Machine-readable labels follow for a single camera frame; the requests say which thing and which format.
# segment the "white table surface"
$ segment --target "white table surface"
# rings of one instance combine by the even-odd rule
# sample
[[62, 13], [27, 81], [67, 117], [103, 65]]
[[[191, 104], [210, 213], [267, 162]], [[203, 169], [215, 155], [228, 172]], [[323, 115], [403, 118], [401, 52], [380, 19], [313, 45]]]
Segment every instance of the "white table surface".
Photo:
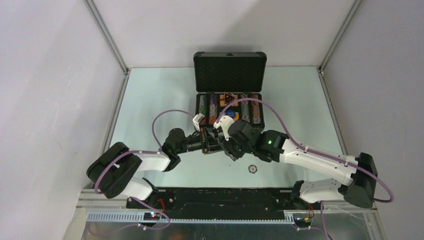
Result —
[[[323, 88], [315, 67], [266, 67], [262, 99], [281, 115], [298, 141], [340, 154], [342, 152]], [[133, 68], [129, 75], [111, 145], [124, 142], [135, 150], [156, 151], [153, 119], [169, 109], [195, 113], [196, 84], [192, 67]], [[284, 132], [275, 115], [264, 106], [265, 130]], [[186, 135], [194, 131], [191, 119], [180, 112], [162, 115], [155, 132], [163, 143], [172, 128]], [[253, 155], [232, 161], [224, 153], [203, 155], [201, 151], [179, 155], [181, 163], [172, 171], [137, 173], [157, 187], [265, 188], [292, 187], [298, 180], [328, 177], [316, 171], [277, 162], [263, 162]], [[257, 166], [252, 174], [248, 166]]]

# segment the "purple cable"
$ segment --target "purple cable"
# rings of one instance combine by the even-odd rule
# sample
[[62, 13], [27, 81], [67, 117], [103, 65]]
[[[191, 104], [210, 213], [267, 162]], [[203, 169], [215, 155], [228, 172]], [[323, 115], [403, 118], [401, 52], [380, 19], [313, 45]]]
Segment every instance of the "purple cable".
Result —
[[324, 221], [324, 201], [321, 201], [320, 212], [321, 212], [322, 230], [324, 231], [324, 234], [327, 237], [327, 240], [332, 240], [330, 235], [327, 233], [326, 222]]
[[159, 141], [159, 139], [156, 137], [156, 134], [155, 134], [155, 122], [156, 122], [156, 120], [158, 120], [158, 118], [160, 116], [162, 116], [162, 115], [164, 115], [166, 113], [169, 113], [169, 112], [180, 112], [180, 113], [183, 113], [183, 114], [187, 114], [187, 115], [189, 115], [192, 118], [195, 117], [195, 116], [191, 115], [190, 113], [188, 113], [186, 111], [183, 111], [183, 110], [179, 110], [179, 109], [171, 109], [171, 110], [166, 110], [166, 111], [163, 111], [163, 112], [159, 113], [159, 115], [157, 115], [154, 118], [153, 123], [151, 124], [151, 132], [153, 133], [153, 137], [156, 140], [156, 143], [159, 145], [159, 152], [162, 151], [162, 145], [161, 145], [161, 142]]
[[[221, 113], [219, 114], [219, 117], [218, 117], [218, 119], [216, 120], [216, 123], [218, 123], [218, 121], [221, 119], [221, 117], [224, 115], [224, 113], [226, 112], [226, 110], [229, 108], [229, 107], [231, 107], [232, 105], [234, 105], [234, 104], [236, 104], [236, 103], [238, 103], [238, 102], [241, 102], [241, 101], [246, 101], [246, 100], [248, 100], [248, 101], [253, 101], [253, 102], [258, 102], [258, 103], [261, 103], [261, 104], [263, 104], [263, 105], [265, 105], [265, 106], [267, 106], [275, 115], [276, 115], [276, 117], [278, 118], [278, 120], [279, 120], [279, 122], [281, 123], [281, 125], [282, 125], [282, 128], [284, 129], [284, 131], [285, 131], [285, 133], [287, 134], [287, 136], [288, 136], [288, 138], [294, 143], [294, 145], [296, 145], [296, 147], [298, 147], [299, 149], [301, 149], [301, 150], [305, 150], [305, 147], [304, 146], [302, 146], [302, 145], [300, 145], [295, 139], [294, 139], [294, 137], [290, 134], [290, 132], [289, 132], [289, 130], [287, 129], [287, 127], [286, 127], [286, 125], [284, 124], [284, 122], [283, 122], [283, 120], [282, 120], [282, 118], [281, 118], [281, 116], [277, 113], [277, 111], [271, 106], [271, 105], [269, 105], [268, 103], [266, 103], [266, 102], [264, 102], [264, 101], [262, 101], [262, 100], [259, 100], [259, 99], [256, 99], [256, 98], [251, 98], [251, 97], [246, 97], [246, 98], [241, 98], [241, 99], [238, 99], [238, 100], [235, 100], [235, 101], [233, 101], [233, 102], [231, 102], [231, 103], [229, 103], [222, 111], [221, 111]], [[346, 164], [346, 162], [344, 161], [344, 160], [342, 160], [342, 159], [339, 159], [339, 158], [337, 158], [337, 157], [334, 157], [334, 156], [331, 156], [331, 155], [328, 155], [328, 154], [326, 154], [326, 153], [323, 153], [323, 152], [319, 152], [319, 151], [316, 151], [316, 150], [313, 150], [313, 149], [308, 149], [307, 150], [309, 153], [311, 153], [311, 154], [315, 154], [315, 155], [318, 155], [318, 156], [320, 156], [320, 157], [324, 157], [324, 158], [327, 158], [327, 159], [331, 159], [331, 160], [334, 160], [334, 161], [337, 161], [337, 162], [339, 162], [339, 163], [342, 163], [342, 164]], [[366, 175], [368, 175], [368, 176], [370, 176], [371, 178], [373, 178], [374, 180], [376, 180], [379, 184], [381, 184], [381, 186], [387, 191], [387, 193], [388, 193], [388, 195], [390, 196], [390, 199], [388, 199], [388, 200], [384, 200], [384, 199], [378, 199], [378, 198], [374, 198], [374, 201], [376, 201], [376, 202], [380, 202], [380, 203], [391, 203], [391, 202], [393, 202], [394, 200], [395, 200], [395, 195], [393, 194], [393, 192], [392, 192], [392, 190], [390, 190], [390, 188], [389, 188], [389, 186], [387, 186], [380, 178], [378, 178], [377, 176], [375, 176], [374, 174], [372, 174], [371, 172], [369, 172], [369, 171], [367, 171], [366, 169], [364, 169], [364, 168], [362, 168], [362, 167], [360, 167], [360, 166], [357, 166], [357, 165], [355, 165], [355, 164], [353, 164], [353, 163], [350, 163], [350, 162], [348, 162], [347, 163], [347, 165], [348, 166], [350, 166], [350, 167], [353, 167], [353, 168], [355, 168], [355, 169], [357, 169], [357, 170], [359, 170], [359, 171], [361, 171], [361, 172], [363, 172], [363, 173], [365, 173]]]
[[[111, 167], [117, 163], [119, 160], [121, 160], [123, 157], [130, 155], [130, 154], [138, 154], [140, 151], [138, 150], [130, 150], [130, 151], [126, 151], [124, 153], [122, 153], [121, 155], [119, 155], [117, 158], [115, 158], [111, 163], [109, 163], [109, 165], [107, 165], [107, 167], [101, 172], [100, 176], [98, 176], [97, 181], [94, 184], [94, 192], [96, 194], [102, 194], [99, 191], [99, 184], [102, 181], [103, 177], [106, 175], [106, 173], [109, 171], [109, 169], [111, 169]], [[156, 153], [155, 151], [143, 151], [143, 152], [149, 152], [149, 153]]]
[[[296, 225], [296, 224], [294, 224], [294, 225], [291, 225], [293, 228], [295, 228], [295, 229], [298, 229], [298, 226]], [[310, 229], [308, 228], [308, 227], [299, 227], [299, 230], [319, 230], [320, 232], [322, 232], [323, 234], [326, 234], [325, 232], [324, 232], [324, 230], [322, 230], [321, 228], [319, 228], [319, 227], [315, 227], [315, 226], [311, 226], [310, 227]], [[329, 237], [329, 239], [330, 240], [333, 240], [333, 238], [327, 233], [326, 234], [328, 237]]]

